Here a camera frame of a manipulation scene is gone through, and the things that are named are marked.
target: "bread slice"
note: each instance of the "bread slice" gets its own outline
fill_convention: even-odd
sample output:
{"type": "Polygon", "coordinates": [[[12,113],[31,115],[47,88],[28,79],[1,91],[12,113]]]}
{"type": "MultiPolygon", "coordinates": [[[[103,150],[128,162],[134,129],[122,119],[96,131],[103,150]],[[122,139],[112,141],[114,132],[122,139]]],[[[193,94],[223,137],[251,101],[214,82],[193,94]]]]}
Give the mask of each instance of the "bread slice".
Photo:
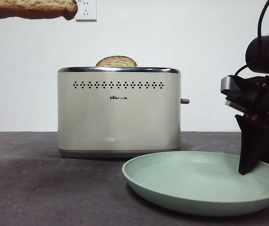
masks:
{"type": "Polygon", "coordinates": [[[96,66],[111,66],[111,67],[136,67],[136,62],[126,56],[109,56],[100,60],[96,66]]]}
{"type": "Polygon", "coordinates": [[[75,17],[76,0],[0,0],[0,19],[19,16],[27,19],[75,17]]]}

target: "gray countertop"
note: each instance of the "gray countertop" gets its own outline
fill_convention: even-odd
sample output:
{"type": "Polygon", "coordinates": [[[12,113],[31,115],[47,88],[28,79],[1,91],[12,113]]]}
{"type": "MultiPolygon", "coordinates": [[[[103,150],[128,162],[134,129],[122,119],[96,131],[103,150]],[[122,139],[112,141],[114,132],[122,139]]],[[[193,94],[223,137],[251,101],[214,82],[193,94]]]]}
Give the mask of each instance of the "gray countertop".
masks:
{"type": "MultiPolygon", "coordinates": [[[[240,133],[182,132],[181,150],[240,153],[240,133]]],[[[237,217],[198,217],[138,196],[126,159],[63,159],[55,132],[0,132],[0,226],[269,225],[269,207],[237,217]]]]}

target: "black cable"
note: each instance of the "black cable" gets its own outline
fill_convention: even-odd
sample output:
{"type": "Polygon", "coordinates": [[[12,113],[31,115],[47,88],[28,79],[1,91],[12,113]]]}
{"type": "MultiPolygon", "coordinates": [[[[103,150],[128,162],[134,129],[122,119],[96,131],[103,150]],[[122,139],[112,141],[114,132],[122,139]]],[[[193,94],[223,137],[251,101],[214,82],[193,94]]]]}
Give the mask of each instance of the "black cable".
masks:
{"type": "MultiPolygon", "coordinates": [[[[254,62],[260,57],[260,52],[261,52],[261,48],[262,48],[262,38],[261,38],[261,28],[262,28],[262,21],[264,18],[264,14],[268,8],[269,5],[269,0],[267,0],[267,2],[265,3],[262,12],[260,14],[259,17],[259,21],[258,21],[258,54],[256,59],[254,60],[254,62]]],[[[251,64],[253,64],[254,62],[248,64],[248,65],[244,65],[243,67],[239,68],[238,71],[236,71],[235,76],[238,76],[238,74],[245,68],[249,67],[251,64]]]]}

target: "electrical outlet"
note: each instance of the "electrical outlet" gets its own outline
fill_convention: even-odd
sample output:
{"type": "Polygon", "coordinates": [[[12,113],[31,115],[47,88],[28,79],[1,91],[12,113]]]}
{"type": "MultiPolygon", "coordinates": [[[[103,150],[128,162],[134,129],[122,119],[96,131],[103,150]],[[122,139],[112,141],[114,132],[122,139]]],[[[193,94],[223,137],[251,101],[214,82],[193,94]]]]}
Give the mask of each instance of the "electrical outlet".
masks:
{"type": "Polygon", "coordinates": [[[76,0],[78,11],[76,21],[97,20],[97,0],[76,0]]]}

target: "plate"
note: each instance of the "plate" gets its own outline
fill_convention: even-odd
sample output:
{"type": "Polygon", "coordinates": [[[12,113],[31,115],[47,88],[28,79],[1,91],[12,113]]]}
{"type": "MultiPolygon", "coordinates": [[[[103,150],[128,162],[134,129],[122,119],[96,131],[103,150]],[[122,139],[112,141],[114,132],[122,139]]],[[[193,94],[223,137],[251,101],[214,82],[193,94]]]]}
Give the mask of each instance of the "plate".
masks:
{"type": "Polygon", "coordinates": [[[269,206],[269,164],[238,173],[239,156],[211,152],[162,152],[127,161],[122,172],[144,199],[200,216],[236,216],[269,206]]]}

